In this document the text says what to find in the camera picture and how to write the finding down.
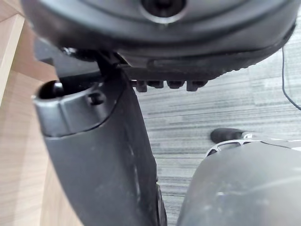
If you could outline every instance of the screw hole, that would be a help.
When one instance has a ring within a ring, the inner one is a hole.
[[[104,103],[102,95],[100,93],[91,93],[88,95],[88,99],[92,106],[101,105]]]

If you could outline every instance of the black plastic part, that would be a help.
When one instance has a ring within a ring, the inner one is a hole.
[[[144,9],[153,16],[171,17],[180,13],[186,0],[141,0]]]
[[[168,72],[172,78],[162,81],[208,81],[264,60],[288,41],[300,2],[190,0],[185,16],[160,26],[143,16],[140,0],[22,1],[44,40],[118,53],[131,67]],[[153,74],[135,79],[158,80]]]
[[[126,78],[116,76],[63,98],[40,98],[43,89],[34,103],[44,139],[63,190],[83,224],[159,226],[156,162],[137,97]],[[87,97],[93,93],[100,95],[91,99],[104,96],[103,103],[89,104]],[[112,108],[100,111],[106,103]],[[70,131],[65,124],[76,129]]]
[[[218,128],[211,132],[210,139],[218,144],[228,140],[242,139],[241,136],[244,132],[245,131],[240,129]]]
[[[112,113],[126,82],[122,75],[74,94],[56,96],[55,81],[46,83],[34,98],[41,130],[48,137],[63,137],[93,129]]]

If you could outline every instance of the gray carpet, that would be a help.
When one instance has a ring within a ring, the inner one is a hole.
[[[301,25],[285,47],[286,90],[301,105]],[[210,81],[197,92],[167,87],[138,93],[168,224],[176,224],[189,182],[206,151],[208,134],[232,127],[301,138],[301,112],[281,89],[282,53]]]

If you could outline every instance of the black cable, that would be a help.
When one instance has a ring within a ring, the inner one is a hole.
[[[284,96],[288,99],[289,102],[291,102],[292,105],[294,105],[297,109],[301,111],[301,107],[299,107],[286,93],[285,91],[285,80],[284,80],[284,69],[285,69],[285,56],[284,56],[284,47],[282,47],[282,91]]]

